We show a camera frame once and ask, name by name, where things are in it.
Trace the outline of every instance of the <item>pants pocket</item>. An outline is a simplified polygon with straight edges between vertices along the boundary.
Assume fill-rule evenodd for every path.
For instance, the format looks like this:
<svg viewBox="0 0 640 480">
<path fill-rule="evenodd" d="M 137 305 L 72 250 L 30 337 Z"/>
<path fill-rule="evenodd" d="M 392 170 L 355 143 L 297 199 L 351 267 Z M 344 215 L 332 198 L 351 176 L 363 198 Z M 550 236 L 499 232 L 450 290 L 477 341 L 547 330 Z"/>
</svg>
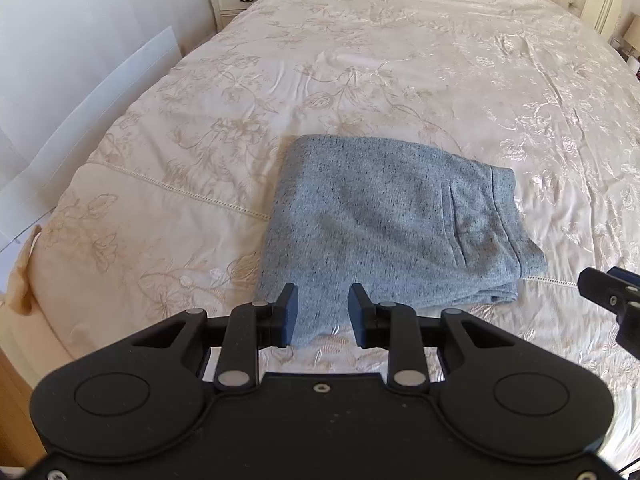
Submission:
<svg viewBox="0 0 640 480">
<path fill-rule="evenodd" d="M 442 224 L 447 242 L 453 252 L 456 266 L 466 266 L 465 255 L 456 234 L 456 204 L 453 200 L 453 193 L 448 182 L 442 183 Z"/>
</svg>

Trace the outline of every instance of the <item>bedspread seam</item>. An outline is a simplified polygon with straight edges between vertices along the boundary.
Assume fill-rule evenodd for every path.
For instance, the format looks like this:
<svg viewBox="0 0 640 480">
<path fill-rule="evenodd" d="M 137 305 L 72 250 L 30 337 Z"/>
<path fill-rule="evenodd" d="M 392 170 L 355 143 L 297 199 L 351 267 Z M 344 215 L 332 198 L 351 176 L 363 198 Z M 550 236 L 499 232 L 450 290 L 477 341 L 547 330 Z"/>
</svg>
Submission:
<svg viewBox="0 0 640 480">
<path fill-rule="evenodd" d="M 561 285 L 561 286 L 568 286 L 571 288 L 578 288 L 578 286 L 574 282 L 557 280 L 556 278 L 549 278 L 548 276 L 524 276 L 522 279 L 526 280 L 527 282 L 543 282 L 543 283 L 551 283 L 553 285 Z"/>
<path fill-rule="evenodd" d="M 217 198 L 210 198 L 208 196 L 204 196 L 204 195 L 200 195 L 191 191 L 186 191 L 184 189 L 180 189 L 179 187 L 175 187 L 175 186 L 171 186 L 170 184 L 167 184 L 165 182 L 162 182 L 160 180 L 156 180 L 154 178 L 151 178 L 150 176 L 146 176 L 144 174 L 141 173 L 137 173 L 135 171 L 131 171 L 128 170 L 127 168 L 121 168 L 120 166 L 116 166 L 115 164 L 111 164 L 109 162 L 101 162 L 98 160 L 88 160 L 86 162 L 87 164 L 99 164 L 100 166 L 105 166 L 107 168 L 109 168 L 110 170 L 113 171 L 118 171 L 119 173 L 123 173 L 129 176 L 132 176 L 134 178 L 138 178 L 140 180 L 145 180 L 146 182 L 149 182 L 150 184 L 154 184 L 155 186 L 158 187 L 162 187 L 163 189 L 166 189 L 167 191 L 173 191 L 174 193 L 178 193 L 184 196 L 188 196 L 189 198 L 193 198 L 194 200 L 199 200 L 200 202 L 206 202 L 212 205 L 218 205 L 221 207 L 225 207 L 227 209 L 231 209 L 232 211 L 236 211 L 238 213 L 242 213 L 248 216 L 252 216 L 254 218 L 260 219 L 260 220 L 265 220 L 268 221 L 271 217 L 269 215 L 265 215 L 263 213 L 258 213 L 257 211 L 252 211 L 251 209 L 247 209 L 245 207 L 236 205 L 236 204 L 231 204 L 229 202 L 224 202 L 222 200 L 218 200 Z"/>
</svg>

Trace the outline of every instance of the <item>bed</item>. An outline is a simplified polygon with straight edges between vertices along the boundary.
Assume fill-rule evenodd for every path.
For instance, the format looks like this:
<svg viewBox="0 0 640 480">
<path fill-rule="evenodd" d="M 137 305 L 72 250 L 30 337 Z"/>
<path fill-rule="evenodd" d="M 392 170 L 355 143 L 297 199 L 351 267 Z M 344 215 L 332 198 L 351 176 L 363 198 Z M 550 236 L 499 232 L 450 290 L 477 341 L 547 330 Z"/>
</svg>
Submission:
<svg viewBox="0 0 640 480">
<path fill-rule="evenodd" d="M 263 299 L 260 248 L 291 141 L 393 137 L 513 169 L 548 271 L 521 280 L 516 303 L 469 309 L 608 384 L 616 416 L 600 453 L 623 466 L 640 454 L 640 365 L 575 287 L 587 266 L 640 270 L 640 87 L 602 37 L 619 5 L 259 0 L 133 103 L 79 168 L 33 245 L 13 304 L 23 313 L 0 309 L 16 362 L 35 381 L 186 308 L 221 316 Z M 260 353 L 263 371 L 385 360 L 348 326 Z"/>
</svg>

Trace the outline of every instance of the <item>beige bedspread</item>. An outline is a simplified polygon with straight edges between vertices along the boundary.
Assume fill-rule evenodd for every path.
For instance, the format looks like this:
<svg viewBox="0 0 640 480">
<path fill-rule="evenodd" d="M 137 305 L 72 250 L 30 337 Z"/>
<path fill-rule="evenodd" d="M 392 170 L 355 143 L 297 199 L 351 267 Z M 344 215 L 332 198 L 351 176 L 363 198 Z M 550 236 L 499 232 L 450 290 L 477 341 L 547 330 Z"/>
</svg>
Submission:
<svg viewBox="0 0 640 480">
<path fill-rule="evenodd" d="M 228 314 L 253 299 L 293 139 L 439 146 L 514 170 L 548 261 L 518 303 L 473 313 L 607 382 L 602 455 L 622 466 L 640 454 L 640 367 L 573 284 L 587 266 L 638 270 L 639 98 L 616 53 L 548 0 L 260 0 L 113 125 L 34 246 L 32 291 L 72 356 L 186 308 Z M 260 358 L 336 372 L 386 359 L 347 326 Z"/>
</svg>

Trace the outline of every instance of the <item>bedspread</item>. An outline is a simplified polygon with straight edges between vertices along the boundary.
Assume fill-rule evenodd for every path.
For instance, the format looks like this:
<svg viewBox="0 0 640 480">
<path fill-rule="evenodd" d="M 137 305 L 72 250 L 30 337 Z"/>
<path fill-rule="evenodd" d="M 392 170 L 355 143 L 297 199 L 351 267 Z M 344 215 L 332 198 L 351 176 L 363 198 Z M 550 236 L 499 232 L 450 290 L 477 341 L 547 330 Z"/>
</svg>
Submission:
<svg viewBox="0 0 640 480">
<path fill-rule="evenodd" d="M 186 308 L 228 314 L 254 299 L 298 136 L 392 137 L 511 168 L 548 271 L 521 281 L 516 303 L 471 312 L 609 385 L 602 455 L 620 466 L 640 452 L 640 367 L 574 283 L 587 266 L 639 270 L 639 90 L 596 32 L 548 0 L 259 0 L 108 131 L 34 246 L 31 289 L 72 356 Z M 385 360 L 347 326 L 260 353 L 263 370 Z"/>
</svg>

